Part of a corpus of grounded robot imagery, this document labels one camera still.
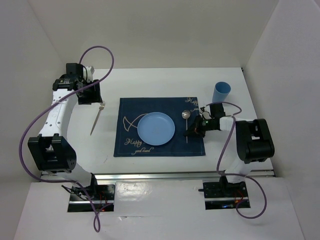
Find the metal spoon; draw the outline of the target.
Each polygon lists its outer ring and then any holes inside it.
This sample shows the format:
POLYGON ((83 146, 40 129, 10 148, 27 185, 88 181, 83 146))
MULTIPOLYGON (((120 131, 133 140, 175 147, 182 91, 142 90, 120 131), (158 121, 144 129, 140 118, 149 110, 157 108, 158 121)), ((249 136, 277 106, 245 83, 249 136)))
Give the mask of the metal spoon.
POLYGON ((186 109, 181 113, 181 116, 185 120, 185 130, 187 131, 188 130, 188 119, 191 116, 191 112, 188 109, 186 109))

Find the dark blue cloth placemat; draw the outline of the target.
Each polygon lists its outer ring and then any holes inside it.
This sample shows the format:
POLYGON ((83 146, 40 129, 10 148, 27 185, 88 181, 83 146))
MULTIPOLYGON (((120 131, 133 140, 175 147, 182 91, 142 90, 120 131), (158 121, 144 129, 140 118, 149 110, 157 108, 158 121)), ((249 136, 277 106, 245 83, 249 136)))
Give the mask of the dark blue cloth placemat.
POLYGON ((113 155, 204 156, 203 139, 184 136, 198 114, 195 96, 120 98, 113 155))

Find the light blue plastic plate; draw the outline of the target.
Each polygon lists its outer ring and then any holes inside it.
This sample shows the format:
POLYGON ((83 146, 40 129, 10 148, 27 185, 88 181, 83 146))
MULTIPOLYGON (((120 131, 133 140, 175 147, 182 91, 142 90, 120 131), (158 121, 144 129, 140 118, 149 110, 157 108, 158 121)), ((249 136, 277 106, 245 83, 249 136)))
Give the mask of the light blue plastic plate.
POLYGON ((168 143, 175 134, 175 123, 167 114, 151 112, 143 116, 137 125, 140 139, 151 146, 168 143))

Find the light blue plastic cup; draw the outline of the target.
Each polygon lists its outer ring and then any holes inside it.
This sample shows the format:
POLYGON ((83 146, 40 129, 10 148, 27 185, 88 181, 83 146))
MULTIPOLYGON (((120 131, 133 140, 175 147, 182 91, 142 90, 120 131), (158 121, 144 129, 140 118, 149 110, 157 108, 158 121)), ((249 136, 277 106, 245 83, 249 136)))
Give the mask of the light blue plastic cup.
POLYGON ((231 92, 231 86, 224 81, 217 82, 214 86, 212 102, 224 102, 229 93, 231 92))

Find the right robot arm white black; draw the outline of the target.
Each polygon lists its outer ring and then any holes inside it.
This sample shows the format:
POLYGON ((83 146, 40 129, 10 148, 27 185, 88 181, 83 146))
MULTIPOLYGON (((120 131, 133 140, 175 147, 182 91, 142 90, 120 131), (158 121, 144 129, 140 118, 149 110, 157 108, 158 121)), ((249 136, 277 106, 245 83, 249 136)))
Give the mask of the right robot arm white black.
POLYGON ((190 138, 204 138, 208 131, 228 132, 217 161, 216 171, 221 180, 218 184, 220 194, 230 196, 235 191, 236 185, 243 182, 252 171, 253 163, 262 163, 274 156, 275 146, 264 118, 236 118, 242 109, 231 102, 212 102, 208 106, 209 118, 205 118, 205 107, 202 107, 193 123, 186 127, 183 135, 190 138), (224 153, 232 139, 235 140, 235 159, 227 169, 221 170, 224 153))

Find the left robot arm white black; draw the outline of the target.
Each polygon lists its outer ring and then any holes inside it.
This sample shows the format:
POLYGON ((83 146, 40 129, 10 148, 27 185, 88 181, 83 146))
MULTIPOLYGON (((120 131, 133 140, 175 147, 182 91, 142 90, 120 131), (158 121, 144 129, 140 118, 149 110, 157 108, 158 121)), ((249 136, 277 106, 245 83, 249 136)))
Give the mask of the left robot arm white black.
POLYGON ((58 174, 67 181, 82 185, 81 194, 88 200, 99 195, 99 187, 93 173, 84 170, 77 163, 77 154, 67 141, 68 126, 76 103, 92 104, 102 101, 100 86, 76 92, 93 83, 87 82, 81 74, 64 74, 52 86, 53 108, 39 134, 27 142, 29 151, 38 170, 58 174))

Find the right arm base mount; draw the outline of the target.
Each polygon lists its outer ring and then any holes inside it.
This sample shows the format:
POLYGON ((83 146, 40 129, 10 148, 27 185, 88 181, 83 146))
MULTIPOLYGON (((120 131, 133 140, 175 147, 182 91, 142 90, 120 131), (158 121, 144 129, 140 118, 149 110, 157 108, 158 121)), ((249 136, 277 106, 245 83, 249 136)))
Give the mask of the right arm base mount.
POLYGON ((220 179, 216 182, 203 182, 198 191, 204 196, 206 210, 235 209, 238 203, 239 209, 251 207, 244 181, 228 183, 220 179))

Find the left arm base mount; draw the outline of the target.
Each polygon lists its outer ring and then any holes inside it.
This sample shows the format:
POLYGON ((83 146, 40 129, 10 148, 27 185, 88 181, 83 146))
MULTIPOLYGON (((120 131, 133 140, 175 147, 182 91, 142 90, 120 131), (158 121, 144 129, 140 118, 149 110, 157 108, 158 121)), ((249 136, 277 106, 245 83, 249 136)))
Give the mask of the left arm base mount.
MULTIPOLYGON (((85 192, 79 187, 61 186, 69 194, 68 213, 93 212, 92 206, 85 192)), ((95 190, 87 189, 93 206, 97 212, 113 212, 115 207, 116 184, 98 184, 95 190)))

